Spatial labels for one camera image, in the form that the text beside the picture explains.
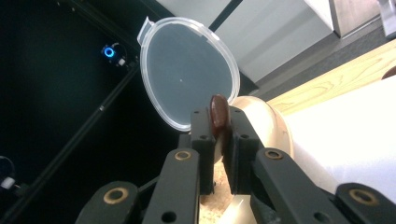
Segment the translucent plastic lid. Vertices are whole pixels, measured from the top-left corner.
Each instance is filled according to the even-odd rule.
[[[239,92],[239,71],[224,43],[197,21],[145,21],[137,37],[148,96],[161,117],[180,131],[191,128],[191,112],[214,94],[230,103]]]

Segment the white wall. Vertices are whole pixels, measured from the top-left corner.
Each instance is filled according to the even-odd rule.
[[[177,16],[205,26],[229,3],[226,0],[158,0]],[[332,32],[304,0],[246,0],[216,34],[253,82]]]

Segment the brown object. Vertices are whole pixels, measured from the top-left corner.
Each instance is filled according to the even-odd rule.
[[[382,79],[385,79],[385,78],[387,78],[387,77],[392,77],[392,76],[394,76],[394,75],[396,75],[396,66],[390,68],[390,69],[388,70],[388,72],[387,72],[384,76],[382,76]]]
[[[230,109],[224,96],[219,94],[212,96],[210,118],[212,133],[216,138],[216,144],[220,146],[221,154],[223,154],[232,132]]]

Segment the white surface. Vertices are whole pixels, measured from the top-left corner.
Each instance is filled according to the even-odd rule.
[[[329,192],[356,182],[396,203],[395,96],[390,77],[287,116],[294,159]]]
[[[208,27],[230,1],[158,2],[176,16]],[[332,29],[303,0],[243,1],[216,31],[253,82],[331,33]]]
[[[186,17],[209,27],[230,0],[157,0],[157,2],[176,16]]]
[[[305,0],[305,2],[314,9],[330,29],[334,30],[332,26],[332,13],[330,12],[329,0]]]

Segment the light wood board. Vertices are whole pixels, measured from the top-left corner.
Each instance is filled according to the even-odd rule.
[[[283,115],[289,115],[381,80],[382,76],[394,66],[396,66],[396,40],[373,49],[267,103]]]

